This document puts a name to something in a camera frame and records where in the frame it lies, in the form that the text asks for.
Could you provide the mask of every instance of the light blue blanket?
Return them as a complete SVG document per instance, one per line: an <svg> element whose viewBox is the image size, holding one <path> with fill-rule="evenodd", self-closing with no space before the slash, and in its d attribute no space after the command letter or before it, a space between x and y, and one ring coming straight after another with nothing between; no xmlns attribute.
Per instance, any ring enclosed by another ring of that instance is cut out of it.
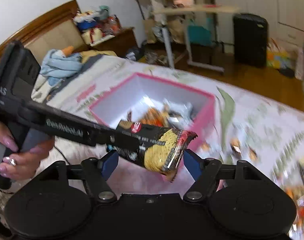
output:
<svg viewBox="0 0 304 240"><path fill-rule="evenodd" d="M81 55L74 53L69 57L60 57L54 53L57 49L51 49L45 55L40 74L48 77L49 85L54 86L64 78L71 77L82 68Z"/></svg>

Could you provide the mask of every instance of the black snack wrapper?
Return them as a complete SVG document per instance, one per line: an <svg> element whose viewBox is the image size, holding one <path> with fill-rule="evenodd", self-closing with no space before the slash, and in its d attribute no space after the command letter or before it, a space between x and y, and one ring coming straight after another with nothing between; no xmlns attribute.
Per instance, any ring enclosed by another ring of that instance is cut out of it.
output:
<svg viewBox="0 0 304 240"><path fill-rule="evenodd" d="M176 173L184 150L197 137L192 131L128 121L120 121L116 130L141 142L137 152L116 147L122 158L171 178Z"/></svg>

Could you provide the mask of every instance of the white table top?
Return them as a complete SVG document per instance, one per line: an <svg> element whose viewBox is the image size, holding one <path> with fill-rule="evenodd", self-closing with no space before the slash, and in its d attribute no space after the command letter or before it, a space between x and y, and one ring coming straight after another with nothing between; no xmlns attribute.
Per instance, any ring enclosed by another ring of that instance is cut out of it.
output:
<svg viewBox="0 0 304 240"><path fill-rule="evenodd" d="M236 6L226 6L226 5L217 5L215 7L211 7L209 4L195 4L191 7L183 7L183 8L164 8L160 10L156 10L153 12L156 14L167 14L167 15L178 15L178 14L188 14L191 12L206 12L206 13L238 13L240 12L240 8Z"/></svg>

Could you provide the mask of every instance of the black handheld device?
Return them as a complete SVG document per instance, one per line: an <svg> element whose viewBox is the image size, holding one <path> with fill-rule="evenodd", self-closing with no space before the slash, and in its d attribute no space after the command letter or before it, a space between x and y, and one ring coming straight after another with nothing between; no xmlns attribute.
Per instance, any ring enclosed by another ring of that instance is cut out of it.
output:
<svg viewBox="0 0 304 240"><path fill-rule="evenodd" d="M0 60L0 121L9 127L19 152L33 148L50 136L89 146L111 144L132 151L139 148L136 138L32 101L31 93L39 72L38 62L20 41L6 47ZM0 144L0 163L11 153ZM0 175L0 188L10 186L10 179Z"/></svg>

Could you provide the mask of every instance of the finger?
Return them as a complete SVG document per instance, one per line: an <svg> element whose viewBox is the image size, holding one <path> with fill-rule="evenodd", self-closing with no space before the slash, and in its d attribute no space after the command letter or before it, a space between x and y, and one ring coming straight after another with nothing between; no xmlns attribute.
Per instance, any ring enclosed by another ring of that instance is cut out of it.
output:
<svg viewBox="0 0 304 240"><path fill-rule="evenodd" d="M18 165L26 165L28 163L38 163L49 156L49 151L54 146L54 138L38 144L28 152L11 154L9 157L4 157L3 161L10 164L11 159L14 159Z"/></svg>
<svg viewBox="0 0 304 240"><path fill-rule="evenodd" d="M7 173L0 173L1 176L5 178L15 179L15 180L24 180L24 179L31 179L34 177L36 171L28 171L25 174L7 174Z"/></svg>
<svg viewBox="0 0 304 240"><path fill-rule="evenodd" d="M0 163L0 174L6 174L8 177L22 176L25 177L33 171L36 171L39 163L30 163L29 165L12 166L7 163Z"/></svg>
<svg viewBox="0 0 304 240"><path fill-rule="evenodd" d="M3 162L10 164L11 159L15 160L17 165L29 165L30 163L39 163L41 160L47 158L49 156L49 152L44 152L42 154L35 154L31 152L25 153L14 153L9 157L4 157Z"/></svg>
<svg viewBox="0 0 304 240"><path fill-rule="evenodd" d="M55 138L52 137L51 139L41 142L32 149L29 150L29 152L34 154L42 155L46 152L49 152L54 147Z"/></svg>
<svg viewBox="0 0 304 240"><path fill-rule="evenodd" d="M2 122L0 122L0 143L11 149L13 152L17 152L19 149L9 128L7 128L7 126Z"/></svg>

